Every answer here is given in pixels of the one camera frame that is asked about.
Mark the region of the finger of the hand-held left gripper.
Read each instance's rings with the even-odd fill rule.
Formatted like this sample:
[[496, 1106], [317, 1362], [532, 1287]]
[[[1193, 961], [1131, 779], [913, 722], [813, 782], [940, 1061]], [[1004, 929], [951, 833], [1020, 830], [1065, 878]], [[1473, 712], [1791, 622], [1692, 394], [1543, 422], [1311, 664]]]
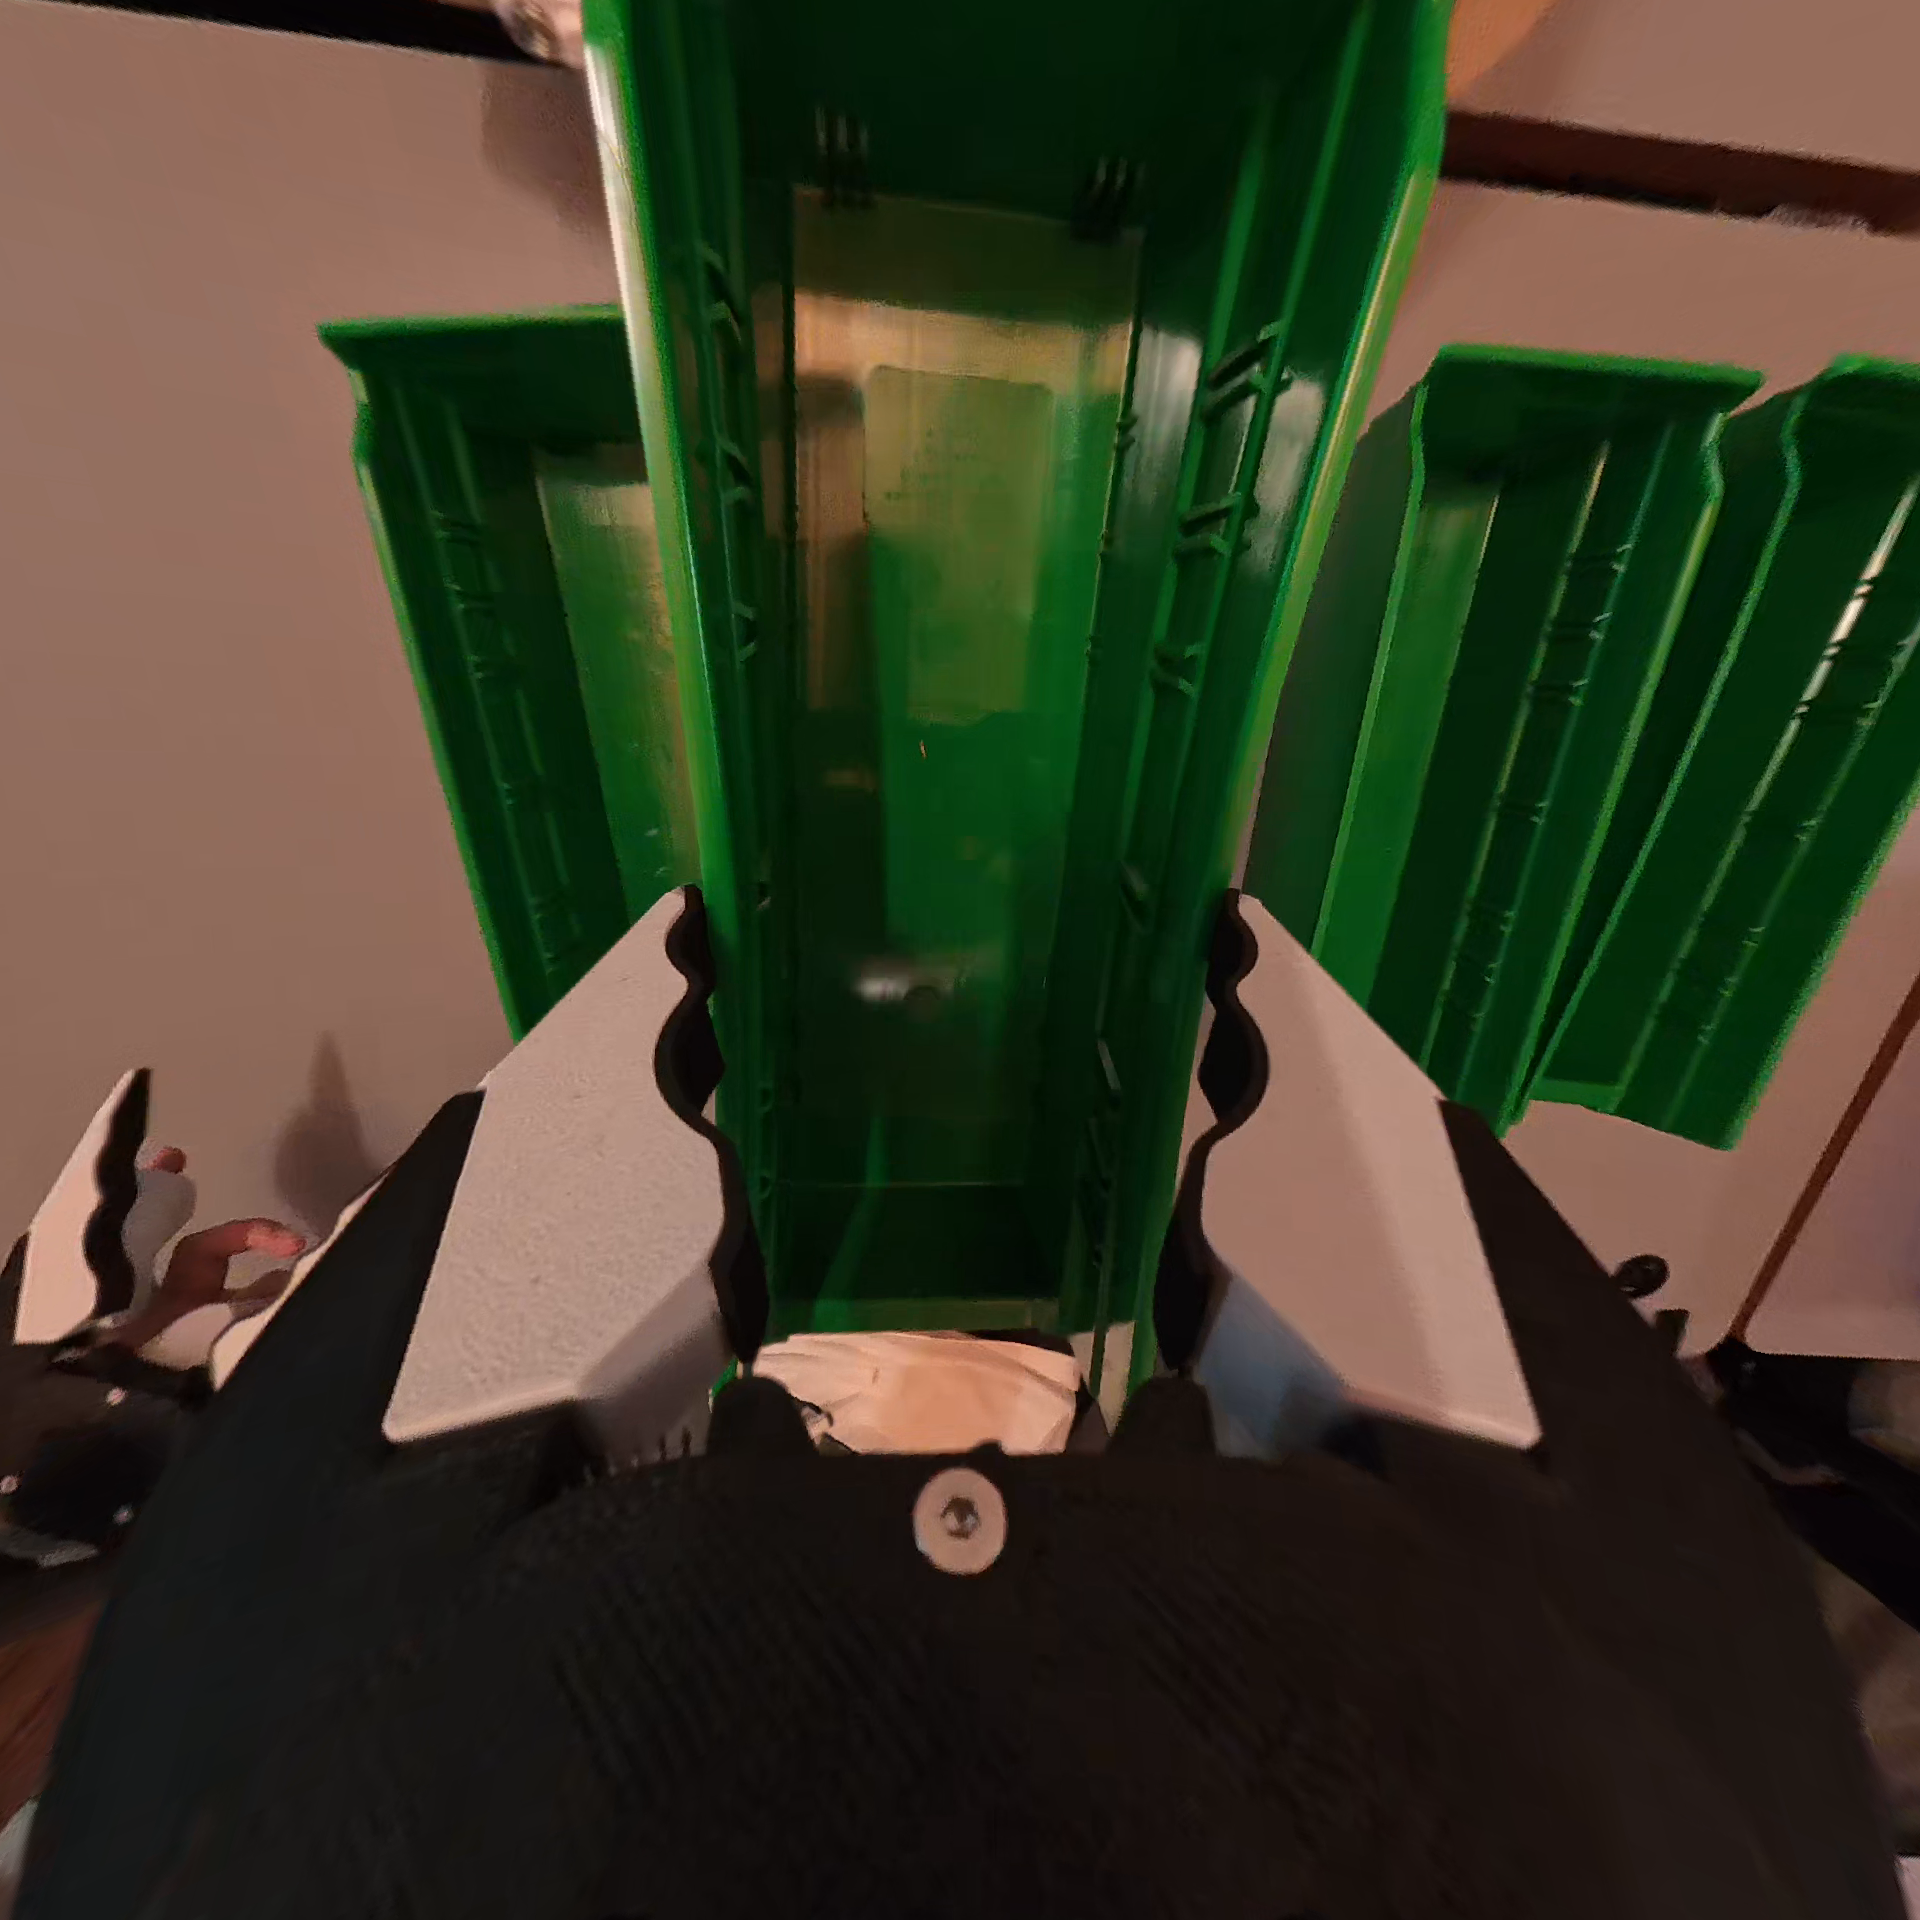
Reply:
[[327, 1233], [299, 1254], [299, 1259], [289, 1267], [287, 1279], [279, 1287], [279, 1291], [268, 1302], [256, 1302], [253, 1310], [235, 1314], [228, 1327], [217, 1334], [217, 1338], [207, 1349], [209, 1387], [227, 1387], [228, 1377], [233, 1375], [243, 1357], [263, 1337], [271, 1318], [277, 1318], [279, 1312], [296, 1295], [308, 1273], [328, 1256], [336, 1240], [350, 1230], [350, 1225], [358, 1217], [358, 1214], [385, 1181], [385, 1177], [374, 1177], [367, 1187], [356, 1193], [355, 1200], [350, 1200], [350, 1205], [336, 1216]]
[[197, 1187], [142, 1159], [151, 1101], [151, 1070], [125, 1071], [41, 1197], [12, 1254], [13, 1342], [67, 1342], [153, 1295]]

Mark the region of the green plastic bin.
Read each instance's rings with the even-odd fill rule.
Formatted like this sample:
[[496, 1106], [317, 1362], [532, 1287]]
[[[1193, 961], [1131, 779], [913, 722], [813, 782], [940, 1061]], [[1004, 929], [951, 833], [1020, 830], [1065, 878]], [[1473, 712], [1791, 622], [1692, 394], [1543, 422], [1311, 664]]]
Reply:
[[1241, 888], [1499, 1134], [1763, 371], [1457, 342], [1367, 425], [1280, 688]]
[[1742, 408], [1529, 1098], [1732, 1147], [1915, 799], [1918, 369]]
[[699, 878], [622, 318], [333, 320], [351, 459], [512, 1034]]
[[772, 1334], [1149, 1366], [1449, 5], [585, 5]]

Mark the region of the black chair base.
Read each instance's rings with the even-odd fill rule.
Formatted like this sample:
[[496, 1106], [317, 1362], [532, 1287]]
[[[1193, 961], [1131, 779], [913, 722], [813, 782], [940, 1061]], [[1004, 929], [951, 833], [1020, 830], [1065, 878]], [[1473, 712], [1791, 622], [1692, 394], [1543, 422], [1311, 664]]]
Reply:
[[1782, 1467], [1915, 1503], [1915, 1360], [1756, 1351], [1727, 1334], [1707, 1369], [1723, 1417]]

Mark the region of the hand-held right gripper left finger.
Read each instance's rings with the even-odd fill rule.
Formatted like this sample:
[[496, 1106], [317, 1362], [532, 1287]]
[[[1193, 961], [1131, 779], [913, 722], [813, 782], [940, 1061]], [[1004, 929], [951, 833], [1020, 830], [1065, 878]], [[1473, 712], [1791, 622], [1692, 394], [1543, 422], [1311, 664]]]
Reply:
[[537, 1411], [701, 1449], [763, 1293], [696, 887], [665, 890], [484, 1075], [382, 1417], [397, 1447]]

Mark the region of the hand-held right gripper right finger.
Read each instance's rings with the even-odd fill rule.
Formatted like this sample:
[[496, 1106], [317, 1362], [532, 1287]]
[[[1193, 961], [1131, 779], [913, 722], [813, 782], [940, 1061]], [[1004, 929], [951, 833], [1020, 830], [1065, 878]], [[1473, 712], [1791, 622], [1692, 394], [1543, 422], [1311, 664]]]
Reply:
[[1536, 1447], [1433, 1081], [1239, 888], [1205, 992], [1152, 1331], [1217, 1450], [1316, 1449], [1364, 1419]]

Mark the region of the person's left hand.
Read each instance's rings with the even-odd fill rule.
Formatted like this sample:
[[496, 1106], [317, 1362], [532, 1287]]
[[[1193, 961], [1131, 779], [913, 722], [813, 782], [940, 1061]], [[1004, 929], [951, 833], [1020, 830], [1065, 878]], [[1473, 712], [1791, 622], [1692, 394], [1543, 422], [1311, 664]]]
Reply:
[[185, 1151], [144, 1147], [125, 1230], [133, 1304], [107, 1315], [103, 1343], [172, 1370], [200, 1366], [227, 1331], [270, 1310], [307, 1247], [264, 1216], [195, 1226], [197, 1205]]

